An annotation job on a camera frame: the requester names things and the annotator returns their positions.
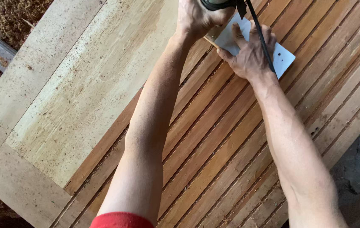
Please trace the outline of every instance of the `forearm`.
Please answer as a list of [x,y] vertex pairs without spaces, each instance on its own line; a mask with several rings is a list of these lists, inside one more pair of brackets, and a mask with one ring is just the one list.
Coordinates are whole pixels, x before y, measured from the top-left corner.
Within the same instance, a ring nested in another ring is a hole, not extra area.
[[329,171],[276,77],[264,77],[254,90],[287,199],[333,200],[336,191]]
[[139,97],[126,135],[126,149],[147,148],[161,152],[183,65],[192,44],[184,34],[175,34],[169,39]]

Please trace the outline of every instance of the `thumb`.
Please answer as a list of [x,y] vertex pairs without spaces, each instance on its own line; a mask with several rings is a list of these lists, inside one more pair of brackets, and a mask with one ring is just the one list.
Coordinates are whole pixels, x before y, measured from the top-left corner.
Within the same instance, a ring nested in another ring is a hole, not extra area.
[[218,53],[219,57],[221,57],[221,59],[227,61],[230,66],[235,61],[235,57],[229,51],[227,51],[225,49],[218,48],[216,50],[216,52]]
[[223,25],[228,22],[229,18],[234,14],[235,8],[227,7],[224,9],[219,9],[212,11],[211,20],[213,25]]

